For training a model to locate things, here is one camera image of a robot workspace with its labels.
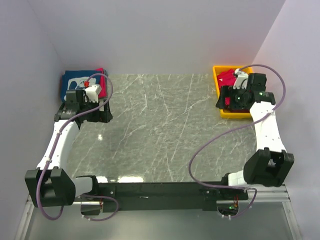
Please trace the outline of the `bright red t-shirt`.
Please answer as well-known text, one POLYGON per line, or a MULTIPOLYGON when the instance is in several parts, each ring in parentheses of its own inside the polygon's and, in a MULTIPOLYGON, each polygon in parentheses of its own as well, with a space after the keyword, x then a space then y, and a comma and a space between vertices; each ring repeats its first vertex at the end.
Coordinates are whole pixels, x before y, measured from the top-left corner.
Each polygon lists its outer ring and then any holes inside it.
POLYGON ((234 69, 229 67, 220 67, 216 66, 214 69, 214 79, 215 79, 215 87, 216 93, 218 95, 218 99, 220 98, 221 88, 223 86, 233 86, 236 77, 234 75, 234 69))

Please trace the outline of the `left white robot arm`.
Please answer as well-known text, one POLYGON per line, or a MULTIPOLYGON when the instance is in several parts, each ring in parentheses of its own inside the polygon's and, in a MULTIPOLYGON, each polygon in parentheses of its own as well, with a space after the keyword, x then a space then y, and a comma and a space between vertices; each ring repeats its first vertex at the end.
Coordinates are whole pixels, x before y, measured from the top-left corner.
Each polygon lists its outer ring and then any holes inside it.
POLYGON ((35 207, 70 206, 83 195, 88 201, 100 195, 98 180, 93 175, 70 177, 67 160, 73 142, 85 121, 108 123, 113 118, 109 103, 99 99, 101 88, 68 90, 65 102, 54 116, 53 134, 46 152, 34 170, 25 174, 25 183, 35 207))

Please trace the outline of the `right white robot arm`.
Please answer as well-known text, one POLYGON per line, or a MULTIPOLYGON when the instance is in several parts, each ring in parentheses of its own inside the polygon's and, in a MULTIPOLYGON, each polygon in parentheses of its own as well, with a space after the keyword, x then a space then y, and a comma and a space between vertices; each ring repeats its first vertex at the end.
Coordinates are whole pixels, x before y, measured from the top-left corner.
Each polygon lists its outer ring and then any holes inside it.
POLYGON ((246 161, 243 170, 230 173, 228 182, 219 187, 222 198, 230 200, 237 187, 263 185, 279 187, 283 184, 294 163, 282 143, 274 107, 274 94, 266 91, 266 75, 234 72, 233 86, 223 85, 216 107, 230 112, 249 112, 254 121, 256 152, 246 161))

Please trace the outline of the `yellow plastic bin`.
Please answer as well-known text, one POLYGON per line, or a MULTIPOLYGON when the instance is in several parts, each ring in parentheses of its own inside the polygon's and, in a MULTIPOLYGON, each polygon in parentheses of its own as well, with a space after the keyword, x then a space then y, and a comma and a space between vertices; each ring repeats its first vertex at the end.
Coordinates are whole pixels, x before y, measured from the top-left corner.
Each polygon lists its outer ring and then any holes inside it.
MULTIPOLYGON (((223 72, 227 72, 230 69, 233 70, 233 72, 236 69, 240 69, 243 66, 240 65, 214 65, 212 67, 212 72, 213 72, 213 82, 215 85, 215 91, 216 91, 216 95, 219 98, 220 96, 220 86, 219 86, 219 82, 221 82, 220 78, 218 78, 218 75, 220 75, 223 72)), ((251 114, 249 113, 249 111, 229 111, 227 109, 220 109, 219 110, 220 113, 220 117, 221 118, 225 118, 225 119, 250 119, 251 118, 251 114)))

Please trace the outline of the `folded red t-shirt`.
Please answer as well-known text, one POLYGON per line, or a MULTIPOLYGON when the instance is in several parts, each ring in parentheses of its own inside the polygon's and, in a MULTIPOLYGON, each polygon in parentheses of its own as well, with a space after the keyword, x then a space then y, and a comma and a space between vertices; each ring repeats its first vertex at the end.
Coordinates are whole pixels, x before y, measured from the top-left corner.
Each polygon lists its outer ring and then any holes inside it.
MULTIPOLYGON (((101 74, 104 74, 108 76, 108 72, 104 68, 97 68, 96 71, 98 71, 101 74)), ((100 99, 105 98, 107 96, 107 88, 106 88, 106 78, 104 76, 100 76, 100 82, 99 85, 101 87, 101 91, 98 95, 100 99)))

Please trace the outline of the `folded blue printed t-shirt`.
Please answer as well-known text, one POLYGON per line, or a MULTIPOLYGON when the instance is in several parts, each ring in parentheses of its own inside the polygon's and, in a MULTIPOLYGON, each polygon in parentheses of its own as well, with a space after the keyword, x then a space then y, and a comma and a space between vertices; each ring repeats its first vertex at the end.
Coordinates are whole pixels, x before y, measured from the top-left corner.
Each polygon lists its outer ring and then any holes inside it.
POLYGON ((93 74, 97 74, 97 70, 66 70, 61 77, 60 99, 62 102, 66 100, 66 92, 68 90, 83 89, 85 81, 93 74))

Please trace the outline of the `black base bar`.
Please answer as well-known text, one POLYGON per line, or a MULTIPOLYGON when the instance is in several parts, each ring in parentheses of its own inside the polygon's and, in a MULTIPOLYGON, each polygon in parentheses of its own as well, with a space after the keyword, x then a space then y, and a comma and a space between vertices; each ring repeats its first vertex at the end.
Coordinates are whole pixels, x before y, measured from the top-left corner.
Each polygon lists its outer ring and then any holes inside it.
POLYGON ((98 195, 117 200, 120 211, 216 211, 218 201, 249 199, 239 189, 210 189, 196 182, 100 183, 98 195))

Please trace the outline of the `aluminium rail frame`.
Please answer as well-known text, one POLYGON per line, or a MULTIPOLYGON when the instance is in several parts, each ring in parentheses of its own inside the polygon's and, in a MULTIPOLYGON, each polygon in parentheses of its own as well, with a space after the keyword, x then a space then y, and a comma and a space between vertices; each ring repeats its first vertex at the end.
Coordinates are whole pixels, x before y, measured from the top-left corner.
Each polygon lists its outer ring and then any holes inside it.
POLYGON ((122 211, 94 222, 81 217, 80 205, 66 207, 56 221, 45 219, 30 199, 17 240, 300 240, 285 186, 248 192, 252 208, 232 220, 201 210, 122 211))

